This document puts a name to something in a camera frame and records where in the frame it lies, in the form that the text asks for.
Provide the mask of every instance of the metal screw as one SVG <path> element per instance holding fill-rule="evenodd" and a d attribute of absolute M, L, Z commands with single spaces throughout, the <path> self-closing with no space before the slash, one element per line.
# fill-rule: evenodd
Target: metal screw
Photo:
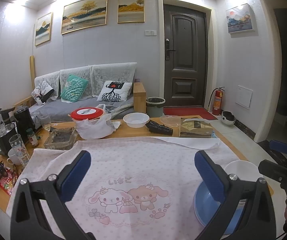
<path fill-rule="evenodd" d="M 233 181 L 237 180 L 238 179 L 238 176 L 236 174 L 229 174 L 229 178 Z"/>
<path fill-rule="evenodd" d="M 21 185 L 25 185 L 28 182 L 26 178 L 20 180 Z"/>
<path fill-rule="evenodd" d="M 264 178 L 259 178 L 259 182 L 260 182 L 261 184 L 265 184 L 265 183 L 266 183 L 266 180 L 265 180 Z"/>
<path fill-rule="evenodd" d="M 48 176 L 48 180 L 49 181 L 54 181 L 56 179 L 57 179 L 57 175 L 56 174 L 51 174 L 51 175 Z"/>

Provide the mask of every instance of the tree print pillow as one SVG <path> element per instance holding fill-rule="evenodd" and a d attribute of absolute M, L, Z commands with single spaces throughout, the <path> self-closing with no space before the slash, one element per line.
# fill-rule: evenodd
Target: tree print pillow
<path fill-rule="evenodd" d="M 77 102 L 85 91 L 88 80 L 70 75 L 64 85 L 61 98 L 70 102 Z"/>
<path fill-rule="evenodd" d="M 54 89 L 49 85 L 47 80 L 43 78 L 37 87 L 31 93 L 33 99 L 38 106 L 42 106 L 54 93 Z"/>
<path fill-rule="evenodd" d="M 108 80 L 103 84 L 97 101 L 124 102 L 127 100 L 131 86 L 132 83 Z"/>

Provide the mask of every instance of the red doormat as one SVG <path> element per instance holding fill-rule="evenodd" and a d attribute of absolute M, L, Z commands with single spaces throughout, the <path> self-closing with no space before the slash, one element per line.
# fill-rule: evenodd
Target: red doormat
<path fill-rule="evenodd" d="M 211 113 L 203 107 L 164 107 L 165 115 L 200 115 L 207 120 L 217 120 Z"/>

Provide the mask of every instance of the fire extinguisher label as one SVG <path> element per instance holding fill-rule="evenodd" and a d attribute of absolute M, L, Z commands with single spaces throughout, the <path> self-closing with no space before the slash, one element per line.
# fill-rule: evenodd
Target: fire extinguisher label
<path fill-rule="evenodd" d="M 218 110 L 220 108 L 220 103 L 221 103 L 221 98 L 215 97 L 215 101 L 214 101 L 214 109 L 215 110 Z"/>

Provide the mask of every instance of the wooden table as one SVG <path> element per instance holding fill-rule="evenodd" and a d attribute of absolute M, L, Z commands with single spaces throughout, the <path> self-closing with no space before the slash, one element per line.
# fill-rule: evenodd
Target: wooden table
<path fill-rule="evenodd" d="M 192 117 L 196 117 L 196 118 L 201 118 L 199 115 L 194 115 L 194 116 L 183 116 L 186 118 L 192 118 Z M 159 118 L 151 118 L 151 120 L 157 122 L 157 123 L 161 123 Z M 149 132 L 147 127 L 141 127 L 141 128 L 131 128 L 129 126 L 127 126 L 127 124 L 123 121 L 123 120 L 116 120 L 116 121 L 120 121 L 121 125 L 119 126 L 119 128 L 113 132 L 111 135 L 105 137 L 105 138 L 124 138 L 124 137 L 138 137 L 138 136 L 167 136 L 167 135 L 162 135 L 159 133 L 151 133 Z M 68 127 L 74 127 L 75 123 L 74 122 L 64 122 L 64 123 L 53 123 L 52 127 L 54 128 L 68 128 Z M 236 148 L 233 146 L 233 144 L 231 142 L 228 141 L 227 138 L 225 138 L 221 133 L 219 133 L 216 129 L 214 129 L 215 134 L 217 135 L 218 138 L 220 138 L 236 155 L 240 160 L 245 160 L 247 161 L 247 158 Z M 39 139 L 39 146 L 37 148 L 44 148 L 44 143 L 45 140 L 48 138 L 49 136 L 49 132 L 47 132 L 44 129 L 41 129 L 39 133 L 37 133 L 37 135 L 41 136 L 41 139 Z M 179 136 L 179 127 L 174 128 L 174 133 L 173 133 L 173 137 L 178 137 Z M 80 136 L 77 137 L 77 140 L 83 140 Z M 33 150 L 35 148 L 32 147 L 32 145 L 30 143 L 27 144 L 26 146 L 28 152 L 30 155 L 33 154 Z M 4 161 L 4 163 L 7 163 L 7 158 L 3 157 L 0 155 L 0 161 Z M 274 191 L 272 190 L 272 188 L 269 186 L 269 190 L 271 195 L 274 194 Z M 5 212 L 8 206 L 8 202 L 9 202 L 9 195 L 7 193 L 5 193 L 1 188 L 0 188 L 0 209 Z"/>

